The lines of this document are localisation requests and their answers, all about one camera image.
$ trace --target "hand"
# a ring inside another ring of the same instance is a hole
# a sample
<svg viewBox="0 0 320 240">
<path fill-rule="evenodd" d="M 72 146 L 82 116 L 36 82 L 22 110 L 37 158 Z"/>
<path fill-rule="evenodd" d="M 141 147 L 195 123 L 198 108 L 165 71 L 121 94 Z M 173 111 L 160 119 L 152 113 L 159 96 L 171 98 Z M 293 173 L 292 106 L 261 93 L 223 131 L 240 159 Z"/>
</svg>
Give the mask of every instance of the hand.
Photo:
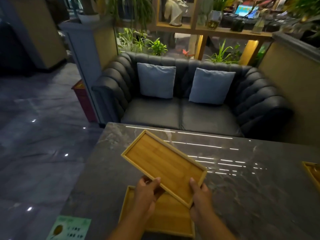
<svg viewBox="0 0 320 240">
<path fill-rule="evenodd" d="M 156 201 L 165 192 L 160 187 L 160 182 L 160 177 L 152 181 L 147 176 L 142 176 L 134 191 L 133 209 L 146 220 L 154 213 Z"/>
<path fill-rule="evenodd" d="M 190 209 L 190 216 L 191 220 L 198 225 L 214 214 L 211 203 L 212 193 L 205 183 L 200 188 L 193 178 L 190 178 L 190 187 L 193 192 L 192 198 L 194 203 Z"/>
</svg>

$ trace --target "marble floor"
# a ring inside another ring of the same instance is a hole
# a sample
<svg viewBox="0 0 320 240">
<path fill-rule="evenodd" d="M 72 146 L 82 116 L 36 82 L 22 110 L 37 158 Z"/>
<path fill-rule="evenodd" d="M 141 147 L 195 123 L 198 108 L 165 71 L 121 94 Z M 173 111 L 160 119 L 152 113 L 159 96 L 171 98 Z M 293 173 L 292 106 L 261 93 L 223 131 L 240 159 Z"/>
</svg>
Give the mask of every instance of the marble floor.
<svg viewBox="0 0 320 240">
<path fill-rule="evenodd" d="M 44 240 L 102 129 L 71 87 L 75 64 L 0 77 L 0 240 Z"/>
</svg>

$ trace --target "tray rim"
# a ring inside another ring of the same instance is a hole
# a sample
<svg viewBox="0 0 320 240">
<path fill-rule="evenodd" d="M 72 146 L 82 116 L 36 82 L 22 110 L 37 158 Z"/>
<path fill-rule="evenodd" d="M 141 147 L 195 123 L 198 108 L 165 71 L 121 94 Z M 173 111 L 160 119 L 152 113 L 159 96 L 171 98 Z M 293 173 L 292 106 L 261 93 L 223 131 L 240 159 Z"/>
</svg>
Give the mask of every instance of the tray rim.
<svg viewBox="0 0 320 240">
<path fill-rule="evenodd" d="M 125 206 L 125 202 L 127 200 L 127 197 L 129 195 L 129 191 L 130 190 L 134 190 L 136 187 L 135 186 L 132 186 L 132 185 L 128 185 L 127 186 L 127 190 L 125 192 L 125 196 L 124 196 L 124 199 L 123 199 L 123 203 L 122 203 L 122 208 L 121 208 L 121 213 L 120 213 L 120 216 L 119 216 L 119 220 L 118 220 L 118 223 L 121 221 L 122 217 L 123 217 L 123 214 L 124 214 L 124 206 Z M 159 230 L 156 230 L 154 228 L 148 228 L 146 229 L 147 232 L 155 232 L 155 233 L 164 233 L 164 234 L 170 234 L 170 235 L 175 235 L 175 236 L 181 236 L 181 237 L 188 237 L 188 238 L 193 238 L 195 239 L 196 238 L 196 229 L 195 229 L 195 223 L 193 222 L 193 220 L 191 220 L 191 228 L 192 228 L 192 235 L 190 234 L 180 234 L 180 233 L 177 233 L 177 232 L 172 232 L 172 231 L 159 231 Z"/>
<path fill-rule="evenodd" d="M 151 136 L 153 139 L 155 139 L 156 141 L 160 142 L 162 145 L 168 147 L 169 149 L 173 150 L 175 153 L 179 154 L 180 156 L 182 156 L 184 159 L 188 160 L 189 162 L 191 162 L 192 164 L 194 164 L 195 166 L 201 168 L 203 170 L 201 177 L 199 179 L 198 182 L 198 186 L 201 187 L 206 175 L 207 175 L 207 168 L 205 166 L 203 166 L 202 164 L 198 163 L 197 161 L 195 161 L 194 159 L 188 157 L 185 153 L 181 152 L 180 150 L 178 150 L 177 148 L 175 148 L 174 146 L 170 145 L 169 143 L 165 142 L 164 140 L 162 140 L 161 138 L 157 137 L 156 135 L 152 134 L 150 131 L 148 131 L 147 129 L 144 129 L 138 136 L 137 138 L 124 150 L 124 152 L 121 154 L 121 156 L 127 160 L 128 162 L 130 162 L 133 166 L 135 166 L 137 169 L 139 169 L 142 173 L 144 173 L 146 176 L 148 176 L 150 179 L 154 180 L 155 178 L 152 177 L 147 171 L 143 170 L 141 167 L 139 167 L 136 163 L 134 163 L 132 160 L 130 160 L 130 158 L 128 158 L 126 156 L 126 153 L 141 139 L 141 137 L 147 134 L 148 136 Z M 168 189 L 165 185 L 163 185 L 162 183 L 160 183 L 160 186 L 167 191 L 170 195 L 172 195 L 174 198 L 176 198 L 178 201 L 180 201 L 183 205 L 185 205 L 187 208 L 191 208 L 192 204 L 193 204 L 193 199 L 191 198 L 190 202 L 186 202 L 184 201 L 182 198 L 180 198 L 178 195 L 176 195 L 174 192 L 172 192 L 170 189 Z"/>
<path fill-rule="evenodd" d="M 310 172 L 310 170 L 308 168 L 308 165 L 319 165 L 319 164 L 318 163 L 314 163 L 314 162 L 302 161 L 302 165 L 303 165 L 304 169 L 306 170 L 306 173 L 311 178 L 313 184 L 315 185 L 315 187 L 317 188 L 317 190 L 320 193 L 320 183 L 314 178 L 314 176 L 312 175 L 312 173 Z"/>
</svg>

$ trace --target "light blue pillow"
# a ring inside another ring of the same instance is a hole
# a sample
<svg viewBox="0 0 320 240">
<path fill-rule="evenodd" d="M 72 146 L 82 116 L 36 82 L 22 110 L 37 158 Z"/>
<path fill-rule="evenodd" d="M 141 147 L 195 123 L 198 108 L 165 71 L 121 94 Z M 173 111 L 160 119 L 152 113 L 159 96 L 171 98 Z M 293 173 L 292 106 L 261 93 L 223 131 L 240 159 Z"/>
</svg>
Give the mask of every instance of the light blue pillow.
<svg viewBox="0 0 320 240">
<path fill-rule="evenodd" d="M 189 101 L 206 104 L 223 104 L 235 72 L 207 71 L 197 68 L 194 74 Z"/>
<path fill-rule="evenodd" d="M 145 96 L 171 99 L 174 96 L 175 66 L 138 63 L 140 93 Z"/>
</svg>

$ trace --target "sofa seat cushion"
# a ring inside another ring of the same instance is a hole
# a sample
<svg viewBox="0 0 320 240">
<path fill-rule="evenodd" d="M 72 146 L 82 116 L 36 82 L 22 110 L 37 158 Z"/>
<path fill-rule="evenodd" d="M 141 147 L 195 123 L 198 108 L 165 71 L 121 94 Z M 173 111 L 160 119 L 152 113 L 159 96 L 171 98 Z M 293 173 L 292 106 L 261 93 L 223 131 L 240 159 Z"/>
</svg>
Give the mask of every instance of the sofa seat cushion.
<svg viewBox="0 0 320 240">
<path fill-rule="evenodd" d="M 181 128 L 185 131 L 243 137 L 236 117 L 225 105 L 199 104 L 181 101 Z"/>
<path fill-rule="evenodd" d="M 152 97 L 134 98 L 121 118 L 121 123 L 180 129 L 180 100 Z"/>
</svg>

